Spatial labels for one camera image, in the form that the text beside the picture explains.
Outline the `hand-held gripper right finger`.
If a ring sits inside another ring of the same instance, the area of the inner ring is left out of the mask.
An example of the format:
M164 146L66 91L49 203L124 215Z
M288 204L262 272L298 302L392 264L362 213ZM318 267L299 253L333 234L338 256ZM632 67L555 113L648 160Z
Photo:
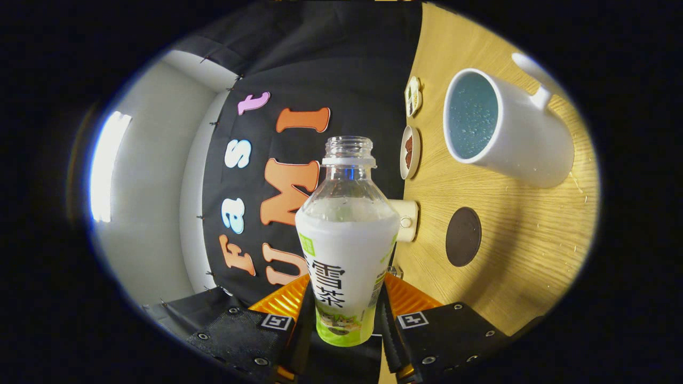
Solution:
M376 321L397 383L452 383L539 326L536 316L507 333L462 300L441 301L385 273Z

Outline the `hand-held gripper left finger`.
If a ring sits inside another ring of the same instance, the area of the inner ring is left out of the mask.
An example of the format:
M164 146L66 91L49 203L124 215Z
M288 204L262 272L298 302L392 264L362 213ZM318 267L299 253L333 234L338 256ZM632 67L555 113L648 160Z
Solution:
M237 383L297 383L314 323L314 294L305 274L249 308L230 306L188 343Z

